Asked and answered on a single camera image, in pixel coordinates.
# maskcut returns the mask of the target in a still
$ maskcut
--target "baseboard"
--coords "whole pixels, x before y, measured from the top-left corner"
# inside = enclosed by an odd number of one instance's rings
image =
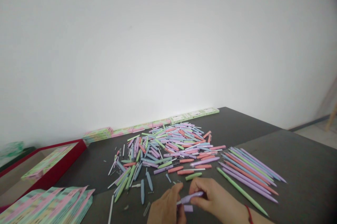
[[[316,124],[317,122],[321,122],[321,121],[324,121],[324,120],[326,120],[326,119],[329,119],[329,117],[330,117],[330,115],[325,115],[325,116],[323,116],[323,117],[321,117],[321,118],[318,118],[318,119],[313,120],[313,121],[311,121],[311,122],[307,122],[307,123],[305,123],[305,124],[302,124],[302,125],[300,125],[300,126],[297,126],[297,127],[294,127],[294,128],[288,129],[288,130],[291,131],[291,132],[294,132],[294,131],[297,131],[297,130],[306,128],[306,127],[308,127],[308,126],[314,125],[314,124]]]

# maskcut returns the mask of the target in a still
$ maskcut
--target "red string bracelet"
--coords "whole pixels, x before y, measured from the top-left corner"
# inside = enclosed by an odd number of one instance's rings
[[[250,213],[249,207],[246,206],[246,205],[245,205],[245,207],[247,207],[247,209],[248,209],[248,213],[249,213],[248,221],[249,221],[249,223],[250,223],[250,224],[254,224],[253,219],[252,219],[252,214]]]

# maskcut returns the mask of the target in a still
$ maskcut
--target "red box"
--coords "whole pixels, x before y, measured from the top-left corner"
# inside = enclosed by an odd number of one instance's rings
[[[77,143],[59,162],[46,172],[35,184],[23,181],[21,177],[42,161],[55,149]],[[82,154],[87,146],[82,139],[43,147],[0,172],[0,213],[15,201],[36,189],[48,190]]]

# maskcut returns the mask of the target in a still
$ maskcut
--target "pile of pens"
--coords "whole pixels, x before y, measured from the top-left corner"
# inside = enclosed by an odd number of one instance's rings
[[[124,145],[123,150],[117,151],[108,173],[108,175],[114,172],[119,174],[119,177],[108,187],[109,189],[113,185],[117,186],[111,200],[109,221],[111,220],[113,202],[119,199],[124,190],[128,191],[130,188],[140,187],[141,203],[144,204],[144,179],[141,179],[139,184],[132,185],[137,180],[142,167],[155,168],[154,175],[167,171],[166,177],[170,183],[169,174],[173,172],[177,172],[178,175],[187,175],[185,180],[188,181],[202,175],[201,172],[195,173],[195,171],[212,168],[209,163],[218,161],[220,159],[216,156],[218,154],[221,154],[225,163],[218,162],[222,169],[217,167],[217,170],[257,209],[267,215],[263,208],[228,175],[275,203],[277,201],[270,196],[271,193],[278,195],[276,191],[269,187],[269,185],[276,186],[272,178],[284,182],[285,180],[245,150],[230,148],[229,152],[221,153],[226,146],[215,147],[211,144],[211,141],[211,131],[204,133],[200,127],[188,122],[171,124],[167,127],[162,125],[162,127],[153,128],[148,133],[142,133],[128,139],[125,144],[126,147]],[[190,163],[191,168],[184,169],[184,166],[182,166],[184,163]],[[153,193],[153,184],[147,168],[145,176],[151,190],[149,193]],[[144,216],[146,216],[149,207],[150,202],[146,207]],[[185,207],[185,211],[193,211],[192,206]]]
[[[221,155],[225,163],[218,162],[222,166],[222,169],[217,167],[218,172],[220,172],[258,210],[268,216],[266,211],[228,175],[275,203],[278,203],[278,201],[274,199],[271,194],[278,195],[278,193],[269,186],[277,186],[274,183],[273,178],[285,183],[286,181],[244,149],[230,147],[229,152],[224,152],[224,154],[221,153]]]

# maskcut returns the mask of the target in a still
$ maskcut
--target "table surface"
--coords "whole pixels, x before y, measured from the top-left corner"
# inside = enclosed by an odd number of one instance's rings
[[[229,108],[221,108],[220,113],[190,120],[202,127],[203,131],[212,131],[214,145],[226,144],[228,147],[242,147],[283,176],[288,184],[276,182],[279,196],[275,204],[260,196],[245,185],[238,184],[247,191],[269,213],[275,223],[333,223],[334,210],[337,207],[337,150],[296,135],[287,130],[262,122]],[[113,156],[123,147],[126,139],[133,135],[116,137],[92,143],[88,150],[78,158],[55,186],[85,186],[96,188],[93,204],[86,214],[83,223],[106,223],[108,219],[113,186],[107,190],[118,175],[108,176]],[[203,171],[203,177],[214,178],[236,199],[249,207],[254,207],[213,168]],[[154,194],[150,191],[145,179],[145,204],[140,203],[140,189],[132,188],[125,192],[113,206],[113,223],[146,223],[143,217],[148,202],[158,199],[172,186],[165,173],[152,174]],[[145,178],[145,167],[134,184]],[[172,181],[181,180],[184,188],[181,195],[187,195],[190,182],[183,176],[170,174]],[[194,213],[187,213],[188,223],[208,221],[219,223],[212,215],[194,207]]]

